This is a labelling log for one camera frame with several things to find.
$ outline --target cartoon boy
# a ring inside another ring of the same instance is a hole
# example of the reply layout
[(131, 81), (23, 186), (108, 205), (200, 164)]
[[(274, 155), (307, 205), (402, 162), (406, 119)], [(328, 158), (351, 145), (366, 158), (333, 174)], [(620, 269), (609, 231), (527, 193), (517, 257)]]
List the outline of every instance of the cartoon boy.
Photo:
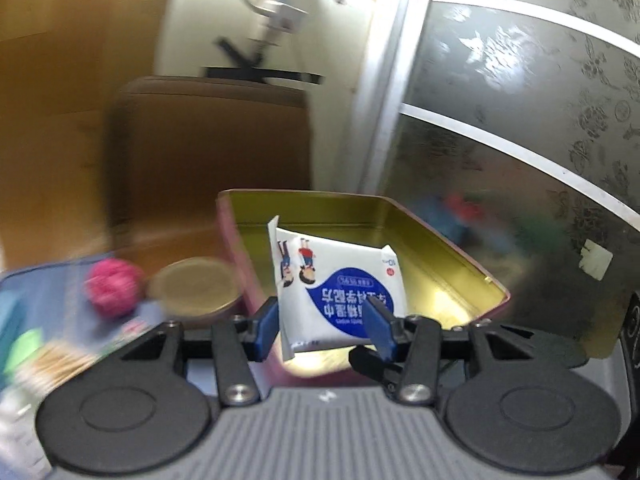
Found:
[(278, 248), (280, 256), (282, 256), (282, 261), (280, 262), (282, 286), (289, 286), (293, 283), (293, 272), (291, 272), (291, 257), (289, 256), (289, 249), (287, 249), (287, 242), (278, 242)]
[(304, 238), (300, 240), (300, 248), (298, 249), (304, 265), (300, 266), (300, 281), (307, 285), (316, 282), (316, 269), (314, 267), (314, 252), (309, 249), (309, 240)]

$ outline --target wet wipes packet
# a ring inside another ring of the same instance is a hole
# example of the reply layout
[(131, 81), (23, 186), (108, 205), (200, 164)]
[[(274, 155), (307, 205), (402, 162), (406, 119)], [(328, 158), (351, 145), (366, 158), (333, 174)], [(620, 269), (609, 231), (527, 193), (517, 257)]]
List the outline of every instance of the wet wipes packet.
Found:
[(268, 224), (280, 312), (282, 359), (295, 352), (369, 344), (362, 303), (375, 295), (406, 315), (398, 257), (382, 249), (287, 231)]

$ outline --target blue printed label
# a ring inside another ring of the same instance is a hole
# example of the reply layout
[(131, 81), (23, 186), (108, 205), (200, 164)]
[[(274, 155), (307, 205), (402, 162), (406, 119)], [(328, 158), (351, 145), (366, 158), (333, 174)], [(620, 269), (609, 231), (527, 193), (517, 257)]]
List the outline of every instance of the blue printed label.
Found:
[(340, 269), (322, 285), (306, 291), (329, 323), (355, 337), (367, 337), (362, 324), (362, 303), (367, 296), (376, 296), (394, 311), (393, 299), (384, 285), (368, 272), (354, 267)]

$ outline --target white torn sticker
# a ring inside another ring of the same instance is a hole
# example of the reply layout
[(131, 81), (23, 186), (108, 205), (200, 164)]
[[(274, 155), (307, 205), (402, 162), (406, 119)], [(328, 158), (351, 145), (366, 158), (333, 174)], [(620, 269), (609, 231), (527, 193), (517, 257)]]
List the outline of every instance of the white torn sticker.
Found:
[(588, 275), (601, 281), (609, 268), (613, 254), (588, 238), (580, 250), (580, 254), (582, 259), (578, 266)]

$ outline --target light green object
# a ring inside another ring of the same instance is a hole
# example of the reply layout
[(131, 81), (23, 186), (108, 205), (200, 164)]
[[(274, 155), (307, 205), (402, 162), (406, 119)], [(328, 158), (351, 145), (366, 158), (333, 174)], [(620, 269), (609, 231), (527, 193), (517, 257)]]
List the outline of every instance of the light green object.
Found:
[(15, 372), (15, 369), (28, 359), (38, 348), (42, 346), (42, 330), (34, 328), (33, 330), (27, 330), (27, 332), (20, 335), (18, 339), (14, 341), (9, 351), (9, 357), (6, 360), (4, 366), (4, 373), (11, 375)]

